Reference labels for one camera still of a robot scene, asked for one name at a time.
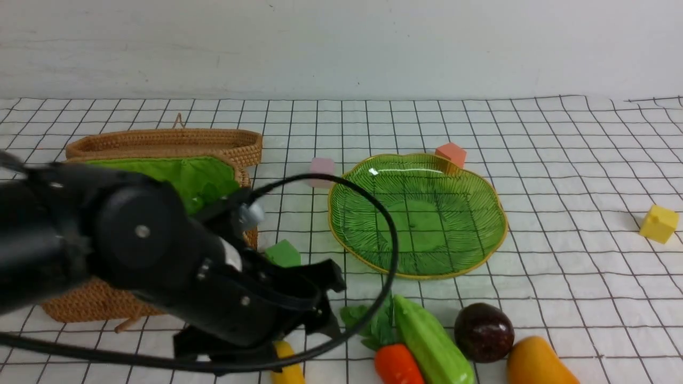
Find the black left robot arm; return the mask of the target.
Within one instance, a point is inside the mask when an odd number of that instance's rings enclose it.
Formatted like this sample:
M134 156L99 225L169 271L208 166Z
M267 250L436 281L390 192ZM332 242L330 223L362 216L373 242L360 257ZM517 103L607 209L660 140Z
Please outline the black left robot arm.
M3 345L222 376L298 364L351 337L327 296L346 288L339 265L280 267L244 240L263 218L257 199L275 183L237 187L190 214L170 182L139 172L31 167L6 151L2 168L23 175L2 184L2 314L97 277L186 323L173 336L173 359L7 333Z

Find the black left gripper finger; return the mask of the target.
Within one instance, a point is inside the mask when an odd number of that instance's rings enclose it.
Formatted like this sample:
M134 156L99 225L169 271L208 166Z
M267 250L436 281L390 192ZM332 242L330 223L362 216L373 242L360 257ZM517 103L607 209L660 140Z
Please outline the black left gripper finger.
M316 264L290 267L288 271L312 283L323 293L330 290L341 293L347 289L340 266L331 259Z

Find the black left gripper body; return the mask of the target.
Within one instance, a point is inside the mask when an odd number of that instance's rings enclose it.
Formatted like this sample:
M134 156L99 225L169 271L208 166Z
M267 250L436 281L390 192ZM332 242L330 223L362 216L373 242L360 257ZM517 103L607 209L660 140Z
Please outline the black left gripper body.
M179 362L208 356L217 369L280 369L275 342L299 326L321 329L320 264L281 267L220 240L172 248L173 336Z

